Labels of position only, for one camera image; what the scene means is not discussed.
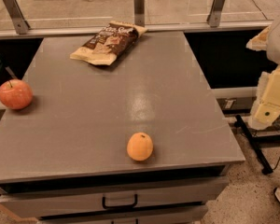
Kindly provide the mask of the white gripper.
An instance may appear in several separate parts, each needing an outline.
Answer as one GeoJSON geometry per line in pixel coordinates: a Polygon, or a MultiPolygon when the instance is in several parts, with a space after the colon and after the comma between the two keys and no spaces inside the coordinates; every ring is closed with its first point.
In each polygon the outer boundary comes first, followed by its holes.
{"type": "Polygon", "coordinates": [[[248,125],[252,129],[264,130],[280,116],[280,15],[273,21],[271,28],[268,26],[251,38],[246,47],[255,51],[266,50],[267,58],[279,64],[271,73],[261,73],[257,98],[248,118],[248,125]]]}

